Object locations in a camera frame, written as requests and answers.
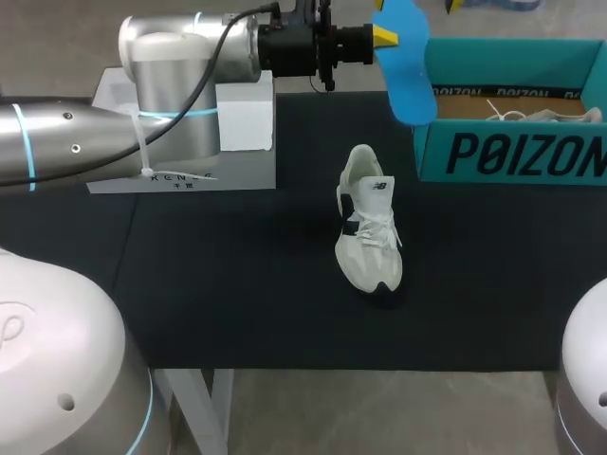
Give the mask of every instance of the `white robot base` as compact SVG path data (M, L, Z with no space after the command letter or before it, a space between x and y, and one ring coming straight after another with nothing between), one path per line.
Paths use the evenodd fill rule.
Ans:
M606 453L607 280L588 291L567 322L555 408L561 455Z
M167 455L167 411L111 299L2 249L0 277L0 453Z

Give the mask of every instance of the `robotic arm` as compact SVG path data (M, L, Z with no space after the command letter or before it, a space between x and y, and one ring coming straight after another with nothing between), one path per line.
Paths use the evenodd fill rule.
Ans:
M257 23L262 12L268 25ZM137 176L142 158L156 171L202 173L220 152L217 83L257 82L262 70L277 78L318 72L332 91L339 62L373 63L374 28L337 28L330 0L298 0L284 14L270 4L239 15L130 17L119 50L138 116L73 102L1 105L0 187ZM136 129L147 137L145 156Z

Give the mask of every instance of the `shoe tongue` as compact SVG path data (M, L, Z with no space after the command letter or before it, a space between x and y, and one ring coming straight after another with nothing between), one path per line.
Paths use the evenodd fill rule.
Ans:
M359 209L373 215L392 213L394 177L362 177L359 185Z

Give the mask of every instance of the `gray floor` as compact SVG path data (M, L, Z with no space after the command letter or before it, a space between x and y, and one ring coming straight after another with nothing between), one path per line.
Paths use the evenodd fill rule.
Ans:
M120 64L131 14L238 11L256 0L0 0L5 95L91 95ZM281 2L288 6L293 2ZM340 25L368 22L372 0L334 0ZM545 0L534 13L458 11L419 0L433 35L606 38L604 0ZM343 66L339 90L381 90L376 66ZM308 80L278 81L308 91ZM552 408L540 373L262 372L236 375L234 455L554 455ZM182 454L194 454L184 431Z

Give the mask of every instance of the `white sneaker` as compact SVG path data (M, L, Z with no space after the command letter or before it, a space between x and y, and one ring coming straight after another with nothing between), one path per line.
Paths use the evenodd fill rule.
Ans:
M394 292L402 278L394 187L395 178L383 175L373 149L357 145L338 186L342 229L335 254L350 283L369 294Z
M535 114L531 114L528 117L521 118L520 121L563 121L563 122L577 122L577 123L602 123L603 115L600 109L593 107L583 116L563 116L557 114L550 109L545 109Z

